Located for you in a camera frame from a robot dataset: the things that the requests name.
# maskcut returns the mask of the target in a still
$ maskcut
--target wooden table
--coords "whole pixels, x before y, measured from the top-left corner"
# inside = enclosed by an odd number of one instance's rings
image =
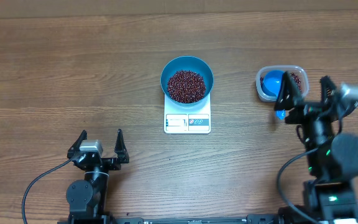
[[[160,73],[181,55],[214,72],[209,135],[163,131]],[[277,171],[304,149],[295,126],[270,122],[272,104],[255,90],[257,71],[276,64],[306,70],[311,100],[324,75],[358,83],[358,11],[0,20],[0,223],[22,223],[25,188],[66,160],[83,129],[105,156],[124,131],[131,163],[111,173],[107,200],[117,217],[277,212]],[[344,130],[358,134],[358,109]],[[66,166],[38,181],[29,223],[66,218],[65,191],[82,178]],[[295,203],[308,179],[305,159],[283,176]]]

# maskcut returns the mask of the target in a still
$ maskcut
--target white container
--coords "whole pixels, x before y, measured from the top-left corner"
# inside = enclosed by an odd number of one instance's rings
[[[309,92],[309,81],[308,76],[306,72],[303,70],[303,68],[296,66],[296,65],[273,65],[264,67],[261,70],[259,70],[258,74],[256,74],[256,89],[258,91],[258,95],[260,100],[263,102],[276,102],[276,96],[269,96],[266,93],[263,92],[262,86],[260,85],[260,78],[265,77],[268,72],[272,70],[281,70],[283,72],[289,71],[293,72],[296,75],[298,75],[298,78],[301,80],[301,87],[302,87],[302,96],[305,97]]]

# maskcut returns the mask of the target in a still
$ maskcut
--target white scale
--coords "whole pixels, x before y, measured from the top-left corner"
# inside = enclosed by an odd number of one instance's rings
[[[168,134],[209,134],[211,95],[191,107],[179,106],[165,95],[164,120],[164,131]]]

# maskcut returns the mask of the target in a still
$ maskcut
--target blue scoop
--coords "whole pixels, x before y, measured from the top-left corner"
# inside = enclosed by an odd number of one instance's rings
[[[263,84],[262,90],[264,93],[268,94],[269,96],[278,96],[280,93],[281,88],[281,80],[283,78],[284,72],[281,70],[272,70],[266,74]],[[276,116],[279,119],[285,118],[285,110],[276,111]]]

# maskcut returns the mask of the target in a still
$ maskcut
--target blue bowl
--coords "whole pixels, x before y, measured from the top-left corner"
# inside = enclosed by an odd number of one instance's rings
[[[199,73],[205,82],[205,95],[201,100],[194,103],[179,103],[171,98],[167,90],[169,79],[180,70],[188,70],[195,73]],[[201,59],[193,56],[181,56],[173,59],[162,70],[161,73],[161,88],[167,97],[169,97],[174,103],[180,106],[194,106],[201,103],[210,93],[214,85],[214,75],[210,67]]]

